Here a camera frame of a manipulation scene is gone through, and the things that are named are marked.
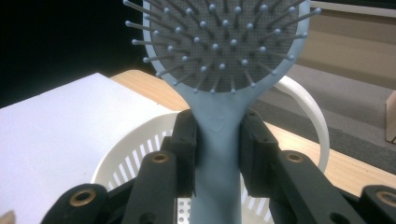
brass insert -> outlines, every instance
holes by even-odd
[[[166,156],[165,154],[157,154],[154,156],[154,158],[152,158],[152,161],[161,163],[168,161],[168,159],[169,159],[168,156]]]
[[[70,198],[70,205],[75,207],[80,207],[82,205],[88,204],[96,198],[96,191],[94,189],[81,189],[77,191]]]
[[[381,202],[389,206],[396,207],[396,194],[389,191],[380,190],[375,195],[379,200],[381,200]]]
[[[292,162],[302,162],[304,160],[303,157],[293,153],[288,154],[286,158]]]

hairbrush head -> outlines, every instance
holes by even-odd
[[[134,44],[147,46],[145,62],[153,63],[157,76],[169,74],[172,83],[195,92],[235,93],[268,76],[275,76],[267,78],[275,84],[293,65],[307,37],[306,19],[320,12],[317,8],[309,13],[309,8],[299,7],[302,2],[150,0],[143,8],[124,4],[146,14],[146,42]],[[169,53],[173,57],[161,57]]]

white paper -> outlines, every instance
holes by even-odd
[[[125,134],[168,112],[100,74],[0,109],[0,216],[41,222]]]

wooden table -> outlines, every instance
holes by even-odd
[[[121,73],[112,79],[169,109],[181,111],[189,108],[176,91],[154,76],[133,70]],[[281,149],[300,151],[318,164],[319,145],[317,143],[269,123],[266,125],[278,140]],[[336,187],[358,196],[361,195],[361,190],[366,185],[386,185],[396,188],[396,175],[334,150],[330,152],[325,175]]]

light blue hairbrush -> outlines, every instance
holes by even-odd
[[[157,77],[189,104],[197,149],[191,223],[241,223],[239,125],[248,107],[289,71],[307,37],[309,1],[146,0],[145,45]]]

